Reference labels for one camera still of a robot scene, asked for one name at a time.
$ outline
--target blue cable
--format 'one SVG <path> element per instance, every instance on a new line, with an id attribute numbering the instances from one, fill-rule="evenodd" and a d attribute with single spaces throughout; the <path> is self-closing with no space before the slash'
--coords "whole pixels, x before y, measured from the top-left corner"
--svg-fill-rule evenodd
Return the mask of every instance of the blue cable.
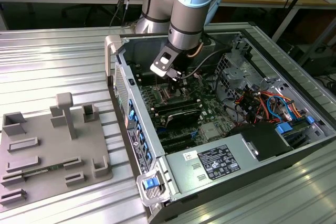
<path id="1" fill-rule="evenodd" d="M 267 109 L 268 109 L 269 113 L 271 113 L 272 115 L 276 116 L 278 119 L 280 119 L 280 122 L 282 122 L 281 117 L 278 116 L 277 114 L 274 114 L 273 111 L 270 109 L 269 102 L 270 102 L 270 99 L 271 99 L 272 97 L 276 97 L 276 98 L 278 98 L 281 102 L 283 102 L 284 105 L 285 105 L 285 107 L 286 107 L 286 109 L 287 109 L 287 111 L 288 111 L 288 113 L 290 114 L 290 116 L 291 116 L 292 118 L 294 118 L 294 119 L 297 119 L 297 117 L 296 117 L 296 116 L 289 110 L 289 107 L 288 107 L 287 103 L 285 102 L 285 100 L 284 100 L 283 98 L 277 96 L 277 95 L 273 95 L 273 96 L 271 96 L 270 98 L 268 98 L 268 100 L 267 100 Z"/>

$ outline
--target metal case frame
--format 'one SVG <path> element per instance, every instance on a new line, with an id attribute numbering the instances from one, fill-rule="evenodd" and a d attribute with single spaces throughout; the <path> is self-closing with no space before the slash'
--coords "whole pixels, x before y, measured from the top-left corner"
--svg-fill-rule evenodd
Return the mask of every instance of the metal case frame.
<path id="1" fill-rule="evenodd" d="M 319 115 L 319 117 L 323 118 L 326 124 L 331 129 L 336 129 L 336 121 L 335 119 L 323 108 L 316 100 L 293 78 L 287 71 L 281 66 L 271 55 L 270 53 L 261 45 L 257 40 L 255 40 L 249 31 L 245 29 L 225 29 L 225 30 L 216 30 L 213 31 L 214 33 L 241 33 L 251 44 L 253 50 L 257 52 L 265 62 L 267 62 L 273 71 L 278 75 L 281 76 L 286 80 L 291 88 L 293 88 L 299 97 L 304 99 L 307 102 L 315 114 Z M 161 35 L 153 36 L 147 35 L 146 37 L 162 37 Z M 310 144 L 309 146 L 304 146 L 298 148 L 288 154 L 283 154 L 279 157 L 270 158 L 262 163 L 258 168 L 253 168 L 250 170 L 244 170 L 240 173 L 236 172 L 234 174 L 234 179 L 223 177 L 216 181 L 212 181 L 211 184 L 205 184 L 204 186 L 197 187 L 195 190 L 190 190 L 187 193 L 179 192 L 178 186 L 175 181 L 175 176 L 178 176 L 176 172 L 173 172 L 170 168 L 171 165 L 171 158 L 167 156 L 163 156 L 163 148 L 160 145 L 159 139 L 157 139 L 155 131 L 153 132 L 154 128 L 151 129 L 151 120 L 147 116 L 146 108 L 141 99 L 141 95 L 139 90 L 137 89 L 136 85 L 134 85 L 131 81 L 134 78 L 131 70 L 126 66 L 126 62 L 122 56 L 124 51 L 121 51 L 119 55 L 117 55 L 116 61 L 116 75 L 118 69 L 122 73 L 124 83 L 127 83 L 126 89 L 128 93 L 128 99 L 134 100 L 135 110 L 137 114 L 141 115 L 139 121 L 145 126 L 146 135 L 148 137 L 150 143 L 150 150 L 152 151 L 153 155 L 153 162 L 151 164 L 150 170 L 156 169 L 156 171 L 161 172 L 164 174 L 162 179 L 164 183 L 167 185 L 170 191 L 170 197 L 166 196 L 163 197 L 163 201 L 167 201 L 170 198 L 172 203 L 160 203 L 156 204 L 154 207 L 151 208 L 152 215 L 150 216 L 149 220 L 152 223 L 159 223 L 161 221 L 167 220 L 176 216 L 180 213 L 183 213 L 187 210 L 190 210 L 196 206 L 199 206 L 203 203 L 206 203 L 212 199 L 215 199 L 221 195 L 227 194 L 233 190 L 239 189 L 243 186 L 246 186 L 254 181 L 268 176 L 280 169 L 286 168 L 291 166 L 292 164 L 298 162 L 299 160 L 303 159 L 304 157 L 308 156 L 309 154 L 313 153 L 314 151 L 318 150 L 319 148 L 329 144 L 335 139 L 335 136 L 329 137 L 324 140 L 317 141 L 315 143 Z M 114 95 L 112 91 L 113 87 L 109 86 L 111 96 Z M 170 155 L 181 155 L 180 153 L 174 153 Z M 142 179 L 145 176 L 140 177 L 137 179 L 139 190 L 141 191 L 141 184 Z"/>

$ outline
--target green circuit board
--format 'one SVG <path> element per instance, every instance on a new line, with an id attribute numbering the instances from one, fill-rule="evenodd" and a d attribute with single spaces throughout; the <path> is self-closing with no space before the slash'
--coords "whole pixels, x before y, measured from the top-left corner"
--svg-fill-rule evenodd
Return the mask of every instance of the green circuit board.
<path id="1" fill-rule="evenodd" d="M 224 110 L 208 82 L 195 79 L 178 88 L 174 94 L 168 92 L 168 88 L 167 83 L 139 86 L 157 135 L 167 153 L 218 140 L 235 127 L 234 121 Z M 169 126 L 172 122 L 169 119 L 181 114 L 183 120 Z"/>

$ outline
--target table leg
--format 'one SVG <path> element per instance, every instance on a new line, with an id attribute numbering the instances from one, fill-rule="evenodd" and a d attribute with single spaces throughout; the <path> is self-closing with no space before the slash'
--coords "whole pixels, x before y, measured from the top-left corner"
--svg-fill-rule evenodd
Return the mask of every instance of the table leg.
<path id="1" fill-rule="evenodd" d="M 5 17 L 0 7 L 0 31 L 4 30 L 8 30 L 8 27 L 6 25 Z"/>
<path id="2" fill-rule="evenodd" d="M 335 27 L 336 27 L 336 18 L 334 18 L 333 21 L 326 27 L 323 33 L 321 33 L 321 35 L 314 41 L 314 43 L 310 46 L 310 48 L 306 51 L 306 53 L 304 53 L 304 55 L 302 55 L 297 60 L 300 66 L 306 63 L 306 61 L 310 58 L 311 54 L 315 52 L 317 47 L 319 47 L 324 42 L 329 33 L 334 31 Z"/>
<path id="3" fill-rule="evenodd" d="M 295 8 L 295 7 L 292 10 L 290 10 L 290 12 L 286 16 L 286 18 L 282 21 L 281 25 L 278 27 L 277 31 L 274 33 L 274 35 L 272 37 L 272 40 L 274 42 L 278 41 L 278 39 L 280 38 L 280 36 L 282 35 L 282 33 L 286 30 L 286 28 L 289 25 L 289 23 L 295 17 L 295 15 L 298 12 L 298 10 L 299 10 L 299 8 Z"/>

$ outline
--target wire bundle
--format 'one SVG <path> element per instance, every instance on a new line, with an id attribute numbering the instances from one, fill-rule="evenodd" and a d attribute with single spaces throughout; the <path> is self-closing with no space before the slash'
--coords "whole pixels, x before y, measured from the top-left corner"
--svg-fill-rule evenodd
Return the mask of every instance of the wire bundle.
<path id="1" fill-rule="evenodd" d="M 283 119 L 275 112 L 275 109 L 278 106 L 278 102 L 281 102 L 286 107 L 288 114 L 294 120 L 302 117 L 290 98 L 284 97 L 282 94 L 274 94 L 268 91 L 258 91 L 258 93 L 258 97 L 252 96 L 253 100 L 258 101 L 259 104 L 254 105 L 254 108 L 251 108 L 249 111 L 250 117 L 252 116 L 254 119 L 254 121 L 251 121 L 251 123 L 257 123 L 259 121 L 279 123 L 285 121 L 286 119 Z M 243 101 L 244 97 L 249 97 L 251 99 L 251 92 L 245 91 L 244 94 L 235 101 L 235 104 L 242 106 L 241 102 Z"/>

